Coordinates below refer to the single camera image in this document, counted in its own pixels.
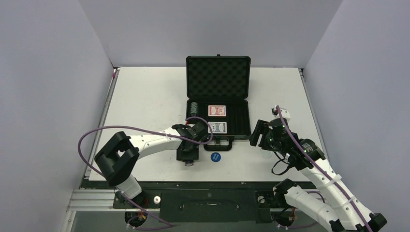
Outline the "black foam-lined carry case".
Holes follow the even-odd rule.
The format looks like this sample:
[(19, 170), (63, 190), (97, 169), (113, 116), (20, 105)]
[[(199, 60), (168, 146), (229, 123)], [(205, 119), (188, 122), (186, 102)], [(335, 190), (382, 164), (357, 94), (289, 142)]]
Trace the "black foam-lined carry case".
[[(251, 58), (249, 56), (186, 57), (186, 115), (190, 103), (198, 103), (198, 116), (208, 122), (226, 122), (227, 134), (213, 134), (207, 151), (229, 151), (234, 140), (250, 136), (249, 95)], [(209, 105), (225, 105), (226, 117), (208, 116)]]

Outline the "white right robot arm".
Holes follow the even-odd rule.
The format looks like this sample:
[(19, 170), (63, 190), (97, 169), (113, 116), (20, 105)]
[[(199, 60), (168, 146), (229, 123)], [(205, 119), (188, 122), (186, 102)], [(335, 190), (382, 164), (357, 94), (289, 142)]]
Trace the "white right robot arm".
[(258, 120), (249, 138), (251, 146), (282, 155), (287, 169), (295, 168), (307, 177), (323, 196), (314, 198), (296, 182), (286, 178), (273, 187), (273, 201), (288, 209), (297, 208), (329, 232), (378, 232), (387, 224), (381, 213), (365, 207), (342, 182), (310, 139), (300, 139), (287, 131), (287, 120)]

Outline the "black robot base mount plate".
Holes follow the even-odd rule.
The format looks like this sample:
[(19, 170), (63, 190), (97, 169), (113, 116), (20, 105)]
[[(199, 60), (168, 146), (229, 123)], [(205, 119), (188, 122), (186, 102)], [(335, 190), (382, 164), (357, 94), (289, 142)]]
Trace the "black robot base mount plate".
[(182, 222), (270, 223), (274, 218), (291, 223), (294, 210), (278, 203), (273, 194), (277, 181), (171, 182), (141, 181), (137, 203), (173, 224)]

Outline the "blue playing card deck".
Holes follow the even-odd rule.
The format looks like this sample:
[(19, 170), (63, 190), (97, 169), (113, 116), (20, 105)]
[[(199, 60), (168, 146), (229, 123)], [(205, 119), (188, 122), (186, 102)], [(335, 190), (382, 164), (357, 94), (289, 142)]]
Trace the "blue playing card deck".
[(227, 134), (226, 122), (209, 122), (208, 132), (213, 134)]

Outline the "red playing card deck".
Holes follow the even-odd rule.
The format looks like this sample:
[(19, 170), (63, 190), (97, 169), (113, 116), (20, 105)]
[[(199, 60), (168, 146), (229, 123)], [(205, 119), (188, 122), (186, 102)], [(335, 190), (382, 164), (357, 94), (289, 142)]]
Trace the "red playing card deck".
[(211, 117), (226, 117), (226, 106), (225, 105), (209, 105), (208, 106), (208, 116)]

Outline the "blue round dealer button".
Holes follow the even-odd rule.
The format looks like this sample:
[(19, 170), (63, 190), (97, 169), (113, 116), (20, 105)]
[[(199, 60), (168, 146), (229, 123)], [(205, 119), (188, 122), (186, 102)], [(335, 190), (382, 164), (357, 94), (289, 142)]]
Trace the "blue round dealer button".
[(213, 152), (210, 158), (213, 162), (219, 162), (221, 160), (221, 154), (219, 152)]

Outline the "clear round plastic disc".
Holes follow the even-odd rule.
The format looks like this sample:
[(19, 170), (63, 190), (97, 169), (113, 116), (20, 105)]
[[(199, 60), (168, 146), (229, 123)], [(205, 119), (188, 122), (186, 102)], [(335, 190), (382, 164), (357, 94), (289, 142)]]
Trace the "clear round plastic disc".
[(264, 159), (269, 159), (270, 157), (272, 157), (272, 152), (268, 151), (268, 150), (260, 150), (260, 155), (261, 157), (263, 157)]

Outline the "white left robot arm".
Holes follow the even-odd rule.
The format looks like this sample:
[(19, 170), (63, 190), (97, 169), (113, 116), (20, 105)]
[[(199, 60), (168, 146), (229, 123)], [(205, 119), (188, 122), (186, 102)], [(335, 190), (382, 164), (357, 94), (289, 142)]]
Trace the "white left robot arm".
[(198, 145), (207, 138), (208, 126), (203, 122), (175, 124), (162, 131), (137, 136), (120, 131), (100, 149), (94, 161), (108, 185), (123, 193), (127, 204), (138, 208), (144, 203), (142, 187), (132, 175), (138, 159), (166, 150), (182, 154), (196, 152)]

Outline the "green blue poker chip stack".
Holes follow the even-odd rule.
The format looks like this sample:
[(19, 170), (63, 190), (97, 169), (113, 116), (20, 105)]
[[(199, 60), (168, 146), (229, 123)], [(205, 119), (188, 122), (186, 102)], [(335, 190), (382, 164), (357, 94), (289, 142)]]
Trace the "green blue poker chip stack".
[(189, 117), (191, 116), (198, 116), (198, 103), (197, 102), (191, 102), (190, 103), (190, 110), (189, 110)]

